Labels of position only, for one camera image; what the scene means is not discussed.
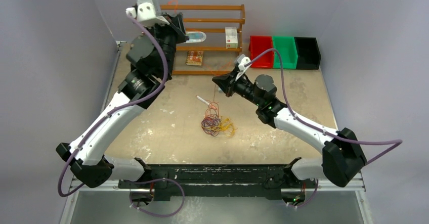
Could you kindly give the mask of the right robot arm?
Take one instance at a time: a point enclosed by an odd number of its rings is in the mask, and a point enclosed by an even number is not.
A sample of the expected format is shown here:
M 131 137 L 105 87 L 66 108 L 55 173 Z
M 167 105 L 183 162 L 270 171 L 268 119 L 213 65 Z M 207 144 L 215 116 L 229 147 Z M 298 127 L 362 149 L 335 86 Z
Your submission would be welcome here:
M 215 76 L 212 81 L 227 97 L 238 94 L 255 104 L 262 123 L 294 135 L 321 154 L 320 158 L 296 158 L 288 164 L 284 173 L 288 186 L 296 187 L 303 180 L 319 179 L 345 187 L 366 165 L 362 148 L 350 142 L 356 139 L 352 130 L 325 127 L 294 112 L 276 97 L 277 87 L 271 76 L 261 74 L 250 81 L 246 74 L 239 75 L 234 69 Z

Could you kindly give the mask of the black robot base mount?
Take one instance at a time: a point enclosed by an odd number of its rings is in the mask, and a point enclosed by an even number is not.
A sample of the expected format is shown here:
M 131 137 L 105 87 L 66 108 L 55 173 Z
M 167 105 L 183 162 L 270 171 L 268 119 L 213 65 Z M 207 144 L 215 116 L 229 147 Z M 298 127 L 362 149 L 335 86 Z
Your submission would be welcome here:
M 315 181 L 300 181 L 288 164 L 149 164 L 135 182 L 120 180 L 120 189 L 151 189 L 154 201 L 173 196 L 262 197 L 304 201 L 304 189 Z

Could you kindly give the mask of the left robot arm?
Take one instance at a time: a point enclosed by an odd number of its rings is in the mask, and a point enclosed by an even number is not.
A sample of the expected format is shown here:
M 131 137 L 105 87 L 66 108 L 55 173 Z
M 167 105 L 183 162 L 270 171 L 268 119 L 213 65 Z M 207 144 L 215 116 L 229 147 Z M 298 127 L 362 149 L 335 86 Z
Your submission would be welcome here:
M 183 14 L 161 15 L 165 25 L 139 22 L 142 35 L 135 39 L 127 59 L 131 71 L 112 100 L 91 126 L 71 143 L 61 143 L 56 152 L 82 185 L 95 188 L 108 180 L 131 181 L 138 188 L 150 184 L 151 174 L 139 158 L 120 159 L 105 155 L 126 126 L 146 110 L 171 80 L 176 47 L 187 40 Z

